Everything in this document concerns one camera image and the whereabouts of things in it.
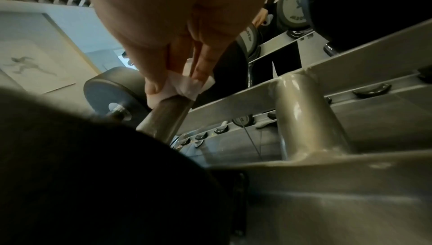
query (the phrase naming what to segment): dark foreground object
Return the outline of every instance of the dark foreground object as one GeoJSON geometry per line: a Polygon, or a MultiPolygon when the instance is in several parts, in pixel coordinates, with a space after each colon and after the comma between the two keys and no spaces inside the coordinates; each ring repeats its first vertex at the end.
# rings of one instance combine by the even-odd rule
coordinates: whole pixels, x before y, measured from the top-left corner
{"type": "Polygon", "coordinates": [[[168,146],[3,89],[0,105],[0,244],[229,243],[225,193],[168,146]]]}

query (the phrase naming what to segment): metal tube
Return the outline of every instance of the metal tube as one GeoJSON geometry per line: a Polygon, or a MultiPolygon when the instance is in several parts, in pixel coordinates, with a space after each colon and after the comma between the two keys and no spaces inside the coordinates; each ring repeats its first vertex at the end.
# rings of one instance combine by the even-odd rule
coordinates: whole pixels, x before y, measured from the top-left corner
{"type": "Polygon", "coordinates": [[[194,101],[178,95],[165,99],[147,115],[136,130],[169,144],[193,104],[194,101]]]}
{"type": "Polygon", "coordinates": [[[310,77],[284,75],[275,89],[275,106],[283,159],[353,152],[340,122],[310,77]]]}

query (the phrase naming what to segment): person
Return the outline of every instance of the person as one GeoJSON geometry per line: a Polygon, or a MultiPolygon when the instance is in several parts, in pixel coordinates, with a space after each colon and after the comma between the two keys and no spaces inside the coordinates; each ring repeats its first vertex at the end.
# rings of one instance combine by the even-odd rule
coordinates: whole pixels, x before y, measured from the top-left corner
{"type": "Polygon", "coordinates": [[[205,82],[265,0],[91,0],[105,27],[146,79],[162,90],[167,70],[182,73],[194,48],[191,77],[205,82]]]}
{"type": "Polygon", "coordinates": [[[273,3],[275,0],[267,0],[264,6],[261,8],[261,10],[258,12],[258,14],[255,16],[255,18],[252,21],[252,24],[258,28],[269,15],[269,11],[273,8],[273,3]]]}

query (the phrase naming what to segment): dumbbell handle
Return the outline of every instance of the dumbbell handle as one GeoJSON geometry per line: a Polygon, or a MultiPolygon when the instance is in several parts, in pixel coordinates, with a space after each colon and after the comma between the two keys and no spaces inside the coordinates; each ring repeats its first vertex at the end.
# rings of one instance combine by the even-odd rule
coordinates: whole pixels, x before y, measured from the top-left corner
{"type": "Polygon", "coordinates": [[[165,99],[147,115],[136,130],[169,144],[193,104],[194,101],[178,95],[165,99]]]}

